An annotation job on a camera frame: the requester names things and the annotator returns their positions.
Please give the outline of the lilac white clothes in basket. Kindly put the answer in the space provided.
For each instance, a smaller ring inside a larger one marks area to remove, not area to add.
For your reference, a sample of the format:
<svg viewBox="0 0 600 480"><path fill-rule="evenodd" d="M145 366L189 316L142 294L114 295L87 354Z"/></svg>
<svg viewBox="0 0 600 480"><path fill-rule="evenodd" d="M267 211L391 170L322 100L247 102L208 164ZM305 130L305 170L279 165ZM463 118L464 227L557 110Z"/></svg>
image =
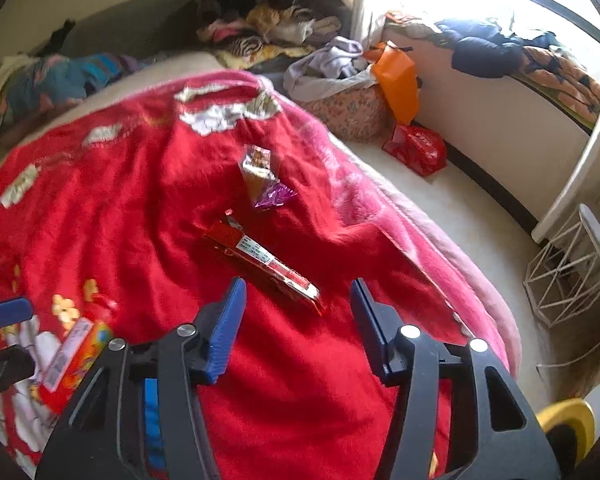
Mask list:
<svg viewBox="0 0 600 480"><path fill-rule="evenodd" d="M359 42L337 36L286 69L286 95L294 102L309 103L343 91L376 86L378 81L363 53Z"/></svg>

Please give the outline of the dark blue jacket on sill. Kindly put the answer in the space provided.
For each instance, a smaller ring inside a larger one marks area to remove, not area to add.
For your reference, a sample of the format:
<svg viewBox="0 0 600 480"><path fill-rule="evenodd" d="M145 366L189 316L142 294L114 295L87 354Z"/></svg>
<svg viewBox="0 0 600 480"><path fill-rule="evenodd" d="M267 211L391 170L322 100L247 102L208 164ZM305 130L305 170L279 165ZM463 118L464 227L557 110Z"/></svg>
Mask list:
<svg viewBox="0 0 600 480"><path fill-rule="evenodd" d="M434 24L440 30L434 37L437 45L453 51L452 69L479 78L512 76L532 60L531 49L550 52L562 45L554 32L524 38L514 32L504 34L500 25L491 22L448 18Z"/></svg>

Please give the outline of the orange patterned quilt on sill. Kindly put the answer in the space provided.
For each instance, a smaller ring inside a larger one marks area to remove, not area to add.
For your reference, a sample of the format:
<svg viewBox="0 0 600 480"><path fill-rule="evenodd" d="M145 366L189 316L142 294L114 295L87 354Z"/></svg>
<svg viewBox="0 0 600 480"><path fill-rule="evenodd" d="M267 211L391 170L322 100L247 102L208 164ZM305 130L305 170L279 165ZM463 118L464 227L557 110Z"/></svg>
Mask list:
<svg viewBox="0 0 600 480"><path fill-rule="evenodd" d="M538 47L523 47L514 77L557 106L583 129L600 117L600 84L572 58Z"/></svg>

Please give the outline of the red long snack wrapper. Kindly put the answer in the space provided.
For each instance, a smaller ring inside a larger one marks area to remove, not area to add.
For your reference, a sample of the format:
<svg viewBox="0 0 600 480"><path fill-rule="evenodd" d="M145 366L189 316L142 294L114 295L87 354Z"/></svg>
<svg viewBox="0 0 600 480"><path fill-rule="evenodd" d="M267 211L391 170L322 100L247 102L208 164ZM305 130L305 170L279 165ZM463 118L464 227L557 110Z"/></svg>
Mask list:
<svg viewBox="0 0 600 480"><path fill-rule="evenodd" d="M318 288L307 278L277 258L262 244L245 233L227 209L223 220L212 223L204 235L225 255L238 258L264 273L284 294L306 304L319 316L328 312Z"/></svg>

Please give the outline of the pile of clothes on bed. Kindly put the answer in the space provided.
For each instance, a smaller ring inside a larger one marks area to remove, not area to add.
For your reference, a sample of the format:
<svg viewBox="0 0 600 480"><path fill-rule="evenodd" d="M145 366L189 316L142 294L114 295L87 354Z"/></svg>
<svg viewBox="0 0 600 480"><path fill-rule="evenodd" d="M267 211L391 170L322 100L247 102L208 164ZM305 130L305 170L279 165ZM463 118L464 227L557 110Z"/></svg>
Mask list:
<svg viewBox="0 0 600 480"><path fill-rule="evenodd" d="M194 0L197 44L227 68L303 58L347 35L342 0Z"/></svg>

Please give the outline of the beige bed sheet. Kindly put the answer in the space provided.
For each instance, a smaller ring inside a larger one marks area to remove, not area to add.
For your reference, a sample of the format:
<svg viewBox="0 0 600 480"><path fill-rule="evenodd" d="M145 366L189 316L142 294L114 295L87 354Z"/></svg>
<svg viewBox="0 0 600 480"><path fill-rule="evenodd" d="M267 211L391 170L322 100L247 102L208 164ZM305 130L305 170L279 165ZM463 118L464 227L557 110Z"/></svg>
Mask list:
<svg viewBox="0 0 600 480"><path fill-rule="evenodd" d="M114 84L110 84L110 86L96 92L73 107L61 118L73 120L117 103L138 92L159 87L174 80L222 70L222 68L220 62L210 53L190 52L178 54L173 58L151 64L151 66L143 68L133 75L126 76Z"/></svg>

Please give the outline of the yellow rimmed black trash bin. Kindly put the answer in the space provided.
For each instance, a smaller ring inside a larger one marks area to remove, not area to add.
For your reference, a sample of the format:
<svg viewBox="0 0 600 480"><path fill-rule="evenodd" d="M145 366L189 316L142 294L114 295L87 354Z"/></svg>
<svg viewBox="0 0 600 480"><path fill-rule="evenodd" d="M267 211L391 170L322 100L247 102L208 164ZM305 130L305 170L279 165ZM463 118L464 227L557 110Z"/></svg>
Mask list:
<svg viewBox="0 0 600 480"><path fill-rule="evenodd" d="M595 416L583 399L573 398L550 404L536 414L550 442L560 471L571 474L595 443Z"/></svg>

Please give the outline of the orange paper bag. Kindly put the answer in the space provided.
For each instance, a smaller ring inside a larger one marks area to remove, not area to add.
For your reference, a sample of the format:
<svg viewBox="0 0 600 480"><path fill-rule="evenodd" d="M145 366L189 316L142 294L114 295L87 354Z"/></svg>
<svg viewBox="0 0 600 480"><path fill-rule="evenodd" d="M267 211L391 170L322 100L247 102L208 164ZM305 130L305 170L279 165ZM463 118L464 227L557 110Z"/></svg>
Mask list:
<svg viewBox="0 0 600 480"><path fill-rule="evenodd" d="M384 92L396 122L409 125L419 111L415 62L393 42L382 42L363 53L370 71Z"/></svg>

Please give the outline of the floral laundry basket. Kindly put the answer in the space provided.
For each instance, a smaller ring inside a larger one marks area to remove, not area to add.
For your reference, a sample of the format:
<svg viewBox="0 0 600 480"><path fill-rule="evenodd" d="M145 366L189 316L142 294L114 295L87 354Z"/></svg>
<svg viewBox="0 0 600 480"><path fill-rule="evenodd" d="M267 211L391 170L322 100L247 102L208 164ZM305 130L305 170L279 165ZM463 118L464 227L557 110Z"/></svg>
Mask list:
<svg viewBox="0 0 600 480"><path fill-rule="evenodd" d="M393 114L378 84L344 90L334 96L299 105L343 141L369 141L393 125Z"/></svg>

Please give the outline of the teal patterned garment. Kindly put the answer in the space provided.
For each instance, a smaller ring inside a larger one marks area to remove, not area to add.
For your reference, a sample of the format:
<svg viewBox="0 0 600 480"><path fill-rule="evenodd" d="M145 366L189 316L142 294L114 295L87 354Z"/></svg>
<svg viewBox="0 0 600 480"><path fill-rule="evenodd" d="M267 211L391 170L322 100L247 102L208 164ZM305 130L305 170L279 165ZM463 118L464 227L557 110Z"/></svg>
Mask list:
<svg viewBox="0 0 600 480"><path fill-rule="evenodd" d="M0 158L35 129L144 67L111 53L6 56L0 65Z"/></svg>

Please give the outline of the red plastic bag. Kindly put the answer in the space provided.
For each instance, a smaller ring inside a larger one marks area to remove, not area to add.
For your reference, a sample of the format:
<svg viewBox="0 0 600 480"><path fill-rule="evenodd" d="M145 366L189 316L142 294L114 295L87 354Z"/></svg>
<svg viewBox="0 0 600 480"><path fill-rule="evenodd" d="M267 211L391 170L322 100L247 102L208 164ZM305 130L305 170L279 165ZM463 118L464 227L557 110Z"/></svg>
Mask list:
<svg viewBox="0 0 600 480"><path fill-rule="evenodd" d="M448 153L440 134L416 125L396 125L382 149L421 177L446 167Z"/></svg>

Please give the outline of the red orange snack packet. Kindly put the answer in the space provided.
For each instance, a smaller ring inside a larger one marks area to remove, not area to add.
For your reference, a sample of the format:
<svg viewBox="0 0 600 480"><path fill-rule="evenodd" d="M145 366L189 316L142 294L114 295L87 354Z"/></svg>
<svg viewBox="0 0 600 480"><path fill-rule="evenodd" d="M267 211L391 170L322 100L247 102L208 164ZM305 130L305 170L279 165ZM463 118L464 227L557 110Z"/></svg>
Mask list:
<svg viewBox="0 0 600 480"><path fill-rule="evenodd" d="M55 415L60 415L68 405L80 382L114 336L110 324L117 310L118 304L114 300L93 292L85 311L46 366L38 395Z"/></svg>

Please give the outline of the red floral blanket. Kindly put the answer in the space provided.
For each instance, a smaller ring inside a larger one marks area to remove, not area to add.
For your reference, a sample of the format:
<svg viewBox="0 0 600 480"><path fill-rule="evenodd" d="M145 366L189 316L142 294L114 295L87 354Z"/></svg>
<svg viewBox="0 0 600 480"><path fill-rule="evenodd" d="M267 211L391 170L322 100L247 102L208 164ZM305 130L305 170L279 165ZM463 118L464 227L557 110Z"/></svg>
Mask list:
<svg viewBox="0 0 600 480"><path fill-rule="evenodd" d="M252 206L248 144L280 158L297 192ZM313 283L319 316L204 230L227 209L246 234ZM227 372L202 390L227 479L368 479L396 395L370 371L349 307L362 278L431 336L485 339L521 362L508 305L410 200L362 168L313 116L259 78L219 70L138 92L12 150L0 165L0 300L34 315L0 330L45 368L93 292L118 304L111 329L163 336L220 299L232 278L247 307Z"/></svg>

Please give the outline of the clear pink candy wrapper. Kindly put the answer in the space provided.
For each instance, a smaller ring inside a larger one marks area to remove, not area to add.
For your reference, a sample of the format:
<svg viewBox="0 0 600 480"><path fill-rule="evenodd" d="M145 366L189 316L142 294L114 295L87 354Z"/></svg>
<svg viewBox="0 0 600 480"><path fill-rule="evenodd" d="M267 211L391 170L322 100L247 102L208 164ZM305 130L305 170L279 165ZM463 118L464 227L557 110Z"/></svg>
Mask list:
<svg viewBox="0 0 600 480"><path fill-rule="evenodd" d="M239 163L252 206L256 209L283 207L297 192L279 179L280 158L268 148L248 144Z"/></svg>

